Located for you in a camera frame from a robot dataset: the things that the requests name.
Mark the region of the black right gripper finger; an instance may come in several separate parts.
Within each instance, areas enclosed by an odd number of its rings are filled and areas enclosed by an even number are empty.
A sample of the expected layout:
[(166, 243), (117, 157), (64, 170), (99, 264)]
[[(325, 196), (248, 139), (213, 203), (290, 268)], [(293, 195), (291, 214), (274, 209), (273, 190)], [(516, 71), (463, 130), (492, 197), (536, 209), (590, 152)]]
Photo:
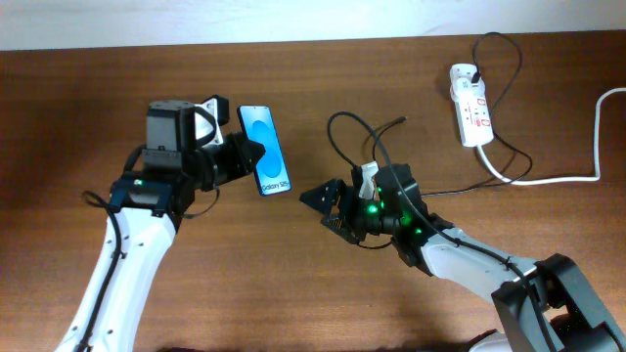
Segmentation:
[(321, 214), (330, 214), (345, 193), (346, 184), (341, 179), (331, 179), (323, 185), (306, 191), (299, 201)]
[(338, 214), (330, 214), (321, 219), (321, 224), (348, 243), (359, 243), (354, 231)]

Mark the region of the blue Samsung Galaxy smartphone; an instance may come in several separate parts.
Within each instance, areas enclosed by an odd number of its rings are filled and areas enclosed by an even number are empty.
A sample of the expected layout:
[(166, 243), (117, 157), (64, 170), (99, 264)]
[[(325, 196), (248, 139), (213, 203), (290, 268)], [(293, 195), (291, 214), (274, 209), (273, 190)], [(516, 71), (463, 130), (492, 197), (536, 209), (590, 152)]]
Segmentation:
[(265, 150), (254, 170), (259, 193), (268, 197), (290, 191), (291, 180), (270, 108), (239, 106), (238, 116), (247, 138)]

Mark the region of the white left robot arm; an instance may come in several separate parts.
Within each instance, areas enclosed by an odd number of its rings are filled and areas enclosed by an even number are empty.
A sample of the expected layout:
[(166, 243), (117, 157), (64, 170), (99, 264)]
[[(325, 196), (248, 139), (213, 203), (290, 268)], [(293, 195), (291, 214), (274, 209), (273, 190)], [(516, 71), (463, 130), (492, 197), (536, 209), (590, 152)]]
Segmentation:
[(245, 133), (213, 144), (206, 136), (189, 149), (146, 145), (128, 157), (109, 199), (86, 191), (85, 201), (107, 213), (103, 246), (58, 348), (61, 351), (130, 351), (157, 269), (172, 246), (196, 191), (253, 172), (265, 147)]

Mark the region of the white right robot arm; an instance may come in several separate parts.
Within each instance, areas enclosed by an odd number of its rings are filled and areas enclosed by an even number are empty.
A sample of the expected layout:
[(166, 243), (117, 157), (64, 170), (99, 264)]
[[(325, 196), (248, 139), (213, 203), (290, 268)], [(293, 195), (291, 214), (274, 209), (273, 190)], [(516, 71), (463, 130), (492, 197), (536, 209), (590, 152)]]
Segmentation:
[(491, 303), (504, 329), (483, 334), (472, 350), (624, 350), (624, 332), (569, 257), (518, 257), (472, 239), (428, 211), (407, 164), (357, 167), (352, 180), (331, 179), (299, 199), (345, 241), (388, 235), (407, 266)]

